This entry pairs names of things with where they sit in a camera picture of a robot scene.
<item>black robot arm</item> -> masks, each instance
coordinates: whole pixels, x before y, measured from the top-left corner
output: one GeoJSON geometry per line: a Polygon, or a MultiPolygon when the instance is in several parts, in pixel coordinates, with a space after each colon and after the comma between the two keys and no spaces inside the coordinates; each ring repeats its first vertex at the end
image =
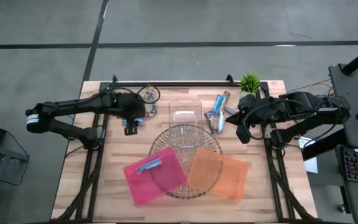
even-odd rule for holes
{"type": "Polygon", "coordinates": [[[237,137],[242,143],[250,138],[270,138],[275,147],[281,147],[298,135],[322,124],[342,124],[349,119],[349,104],[341,96],[314,96],[307,92],[294,92],[278,98],[257,100],[254,95],[240,99],[239,112],[228,117],[227,122],[237,125],[237,137]],[[287,129],[271,129],[267,136],[254,137],[249,127],[255,124],[273,124],[303,119],[287,129]]]}
{"type": "Polygon", "coordinates": [[[60,102],[38,103],[27,110],[27,130],[32,133],[51,131],[65,138],[79,139],[85,149],[99,146],[97,130],[94,128],[79,128],[55,119],[56,116],[94,112],[97,114],[113,115],[126,119],[125,135],[137,134],[136,118],[145,116],[145,105],[137,93],[117,93],[114,88],[106,89],[89,98],[60,102]]]}

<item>clear plastic container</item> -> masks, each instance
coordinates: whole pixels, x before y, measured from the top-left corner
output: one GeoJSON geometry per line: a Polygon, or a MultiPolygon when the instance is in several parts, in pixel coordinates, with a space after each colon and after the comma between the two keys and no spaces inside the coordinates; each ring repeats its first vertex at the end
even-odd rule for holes
{"type": "Polygon", "coordinates": [[[197,147],[204,143],[203,112],[199,100],[169,103],[169,141],[174,147],[197,147]]]}

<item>concrete floor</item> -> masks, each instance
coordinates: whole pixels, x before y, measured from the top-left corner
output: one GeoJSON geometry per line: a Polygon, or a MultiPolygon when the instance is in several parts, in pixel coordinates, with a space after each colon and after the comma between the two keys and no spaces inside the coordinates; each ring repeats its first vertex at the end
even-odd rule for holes
{"type": "MultiPolygon", "coordinates": [[[[91,43],[101,3],[0,0],[0,44],[91,43]]],[[[110,0],[100,37],[104,43],[300,40],[358,40],[358,0],[110,0]]],[[[77,98],[89,52],[0,50],[0,127],[31,155],[23,184],[4,186],[0,223],[49,219],[67,141],[28,133],[24,111],[38,102],[77,98]]],[[[261,79],[285,80],[290,90],[327,79],[329,65],[357,55],[358,45],[98,49],[90,80],[110,80],[113,74],[120,80],[222,80],[258,72],[261,79]]],[[[323,178],[310,176],[319,217],[352,222],[336,211],[339,189],[322,185],[323,178]]]]}

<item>green plant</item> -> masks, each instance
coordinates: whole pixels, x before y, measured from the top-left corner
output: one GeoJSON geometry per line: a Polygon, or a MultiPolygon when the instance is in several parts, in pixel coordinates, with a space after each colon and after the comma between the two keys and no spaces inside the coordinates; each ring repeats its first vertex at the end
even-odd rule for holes
{"type": "Polygon", "coordinates": [[[240,83],[241,91],[256,93],[259,89],[259,78],[256,74],[248,73],[242,77],[240,83]]]}

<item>wooden tabletop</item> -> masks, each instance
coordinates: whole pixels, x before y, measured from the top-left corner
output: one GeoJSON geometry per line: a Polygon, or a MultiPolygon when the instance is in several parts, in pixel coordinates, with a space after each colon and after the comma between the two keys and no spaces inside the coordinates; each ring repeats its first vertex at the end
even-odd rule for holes
{"type": "MultiPolygon", "coordinates": [[[[281,80],[267,81],[270,95],[285,93],[281,80]]],[[[99,91],[100,82],[84,82],[80,98],[86,98],[99,91]]],[[[241,144],[236,136],[236,126],[226,123],[224,131],[215,135],[223,154],[240,161],[248,162],[244,194],[239,204],[206,194],[202,197],[183,200],[163,195],[153,202],[136,207],[129,192],[124,167],[148,156],[155,138],[169,126],[168,104],[172,100],[198,99],[202,102],[203,113],[211,110],[216,95],[225,90],[232,94],[227,106],[237,108],[240,98],[238,87],[160,87],[161,99],[156,107],[158,115],[146,121],[135,136],[125,136],[121,120],[110,117],[98,194],[94,211],[94,222],[272,222],[277,221],[272,186],[263,141],[251,139],[248,144],[241,144]]],[[[75,125],[81,128],[92,125],[93,113],[77,114],[75,125]]],[[[293,123],[279,124],[286,128],[293,123]]],[[[251,129],[256,136],[261,135],[260,126],[251,129]]],[[[81,146],[79,141],[72,141],[67,152],[81,146]]],[[[52,218],[57,218],[69,206],[81,185],[86,151],[79,150],[65,159],[62,176],[58,186],[52,218]]],[[[290,188],[300,203],[313,216],[317,216],[313,196],[299,149],[286,148],[284,157],[290,188]]],[[[287,209],[282,191],[280,191],[283,212],[287,209]]],[[[88,197],[84,214],[88,209],[88,197]]]]}

